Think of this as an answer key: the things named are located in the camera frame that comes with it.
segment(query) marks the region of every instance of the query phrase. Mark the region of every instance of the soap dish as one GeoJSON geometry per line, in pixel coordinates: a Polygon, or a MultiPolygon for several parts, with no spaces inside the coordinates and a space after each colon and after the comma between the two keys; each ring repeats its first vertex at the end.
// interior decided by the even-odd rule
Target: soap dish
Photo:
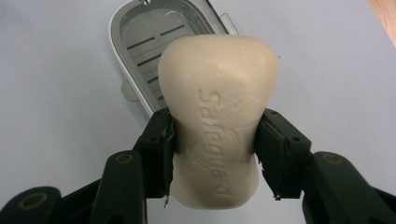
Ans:
{"type": "MultiPolygon", "coordinates": [[[[166,107],[157,66],[167,45],[183,36],[238,33],[228,15],[219,17],[207,0],[134,0],[114,13],[109,34],[125,76],[151,116],[166,107]]],[[[122,91],[134,93],[125,83],[122,91]]]]}

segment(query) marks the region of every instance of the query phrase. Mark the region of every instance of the white table surface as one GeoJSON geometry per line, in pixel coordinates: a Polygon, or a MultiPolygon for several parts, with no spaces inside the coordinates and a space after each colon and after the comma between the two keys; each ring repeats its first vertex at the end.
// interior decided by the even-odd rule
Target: white table surface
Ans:
{"type": "MultiPolygon", "coordinates": [[[[62,195],[100,178],[149,117],[126,101],[107,26],[125,1],[0,1],[0,207],[53,186],[62,195]]],[[[396,49],[366,1],[220,1],[241,35],[279,58],[268,107],[312,142],[349,158],[396,194],[396,49]]],[[[304,223],[301,200],[275,202],[262,180],[244,206],[186,208],[148,200],[149,223],[304,223]]]]}

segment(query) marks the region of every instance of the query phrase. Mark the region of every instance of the white soap bar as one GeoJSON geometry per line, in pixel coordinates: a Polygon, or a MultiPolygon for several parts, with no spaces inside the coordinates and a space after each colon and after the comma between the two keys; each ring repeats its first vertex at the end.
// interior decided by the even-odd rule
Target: white soap bar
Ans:
{"type": "Polygon", "coordinates": [[[253,141],[276,84],[275,54],[253,37],[184,37],[164,51],[158,77],[177,134],[171,194],[200,209],[246,203],[259,183],[253,141]]]}

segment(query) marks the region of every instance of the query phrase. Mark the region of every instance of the grated drain slot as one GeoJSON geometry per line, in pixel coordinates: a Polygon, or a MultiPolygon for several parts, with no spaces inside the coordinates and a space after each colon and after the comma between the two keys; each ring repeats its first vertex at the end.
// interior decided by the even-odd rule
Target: grated drain slot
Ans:
{"type": "Polygon", "coordinates": [[[169,35],[170,33],[173,33],[174,31],[180,30],[181,28],[184,28],[184,24],[181,24],[173,29],[170,29],[168,31],[165,31],[163,33],[160,34],[160,36],[164,36],[164,35],[169,35]]]}
{"type": "Polygon", "coordinates": [[[150,80],[148,81],[148,84],[150,84],[151,82],[153,82],[153,81],[155,81],[155,80],[157,80],[157,79],[158,79],[158,77],[154,77],[154,78],[150,79],[150,80]]]}
{"type": "Polygon", "coordinates": [[[155,39],[154,37],[151,37],[151,38],[142,40],[142,41],[140,41],[138,43],[135,43],[135,44],[129,46],[127,49],[133,49],[133,48],[139,47],[140,45],[144,45],[144,44],[146,44],[146,43],[148,43],[148,42],[150,42],[151,40],[154,40],[154,39],[155,39]]]}
{"type": "Polygon", "coordinates": [[[154,61],[154,60],[156,60],[156,59],[159,59],[159,58],[161,57],[161,55],[162,55],[162,54],[156,55],[156,56],[154,56],[154,57],[152,57],[152,58],[149,58],[149,59],[147,59],[147,60],[145,60],[145,61],[143,61],[143,62],[141,62],[141,63],[138,63],[137,66],[140,67],[140,66],[142,66],[143,64],[146,64],[146,63],[152,62],[152,61],[154,61]]]}

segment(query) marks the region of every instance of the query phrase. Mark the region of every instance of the screw hole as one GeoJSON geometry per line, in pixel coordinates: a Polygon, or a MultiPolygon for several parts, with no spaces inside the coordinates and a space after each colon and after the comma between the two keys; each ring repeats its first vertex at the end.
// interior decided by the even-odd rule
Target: screw hole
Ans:
{"type": "Polygon", "coordinates": [[[134,156],[132,156],[131,154],[124,153],[124,154],[118,155],[116,157],[116,161],[118,163],[124,164],[124,163],[131,161],[133,158],[134,158],[134,156]]]}
{"type": "Polygon", "coordinates": [[[122,215],[115,215],[107,221],[107,224],[121,224],[121,223],[123,223],[122,215]]]}
{"type": "Polygon", "coordinates": [[[40,204],[45,202],[48,199],[48,195],[44,192],[33,193],[31,195],[26,196],[18,203],[18,207],[21,210],[31,210],[38,207],[40,204]]]}
{"type": "Polygon", "coordinates": [[[375,217],[369,217],[369,218],[367,218],[367,221],[370,224],[384,224],[383,221],[381,221],[381,220],[379,220],[378,218],[375,218],[375,217]]]}

